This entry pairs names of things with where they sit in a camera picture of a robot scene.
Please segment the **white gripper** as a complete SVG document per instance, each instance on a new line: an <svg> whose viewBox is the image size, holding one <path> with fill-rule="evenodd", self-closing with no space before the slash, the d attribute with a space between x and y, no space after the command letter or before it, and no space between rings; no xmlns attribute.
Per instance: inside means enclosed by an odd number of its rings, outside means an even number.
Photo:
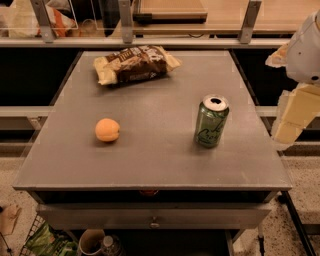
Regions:
<svg viewBox="0 0 320 256"><path fill-rule="evenodd" d="M320 10L310 14L284 44L265 61L269 67L286 67L287 76L299 84L279 97L271 129L273 146L286 150L320 113Z"/></svg>

